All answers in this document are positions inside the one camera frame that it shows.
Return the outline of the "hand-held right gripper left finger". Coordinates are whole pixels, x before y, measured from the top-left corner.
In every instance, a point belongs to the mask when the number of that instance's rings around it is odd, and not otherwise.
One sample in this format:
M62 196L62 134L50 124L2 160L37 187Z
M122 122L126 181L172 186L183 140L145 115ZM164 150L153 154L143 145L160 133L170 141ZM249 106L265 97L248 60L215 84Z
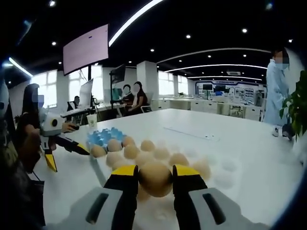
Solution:
M103 187L76 201L63 221L52 230L131 230L137 209L138 167L113 171Z

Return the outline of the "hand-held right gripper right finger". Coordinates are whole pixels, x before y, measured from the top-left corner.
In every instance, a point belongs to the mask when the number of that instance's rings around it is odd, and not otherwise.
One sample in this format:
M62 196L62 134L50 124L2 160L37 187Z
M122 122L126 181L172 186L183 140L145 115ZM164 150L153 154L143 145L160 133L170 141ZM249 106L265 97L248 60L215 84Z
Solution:
M174 209L181 230L268 230L241 214L240 206L216 188L208 188L200 174L173 166Z

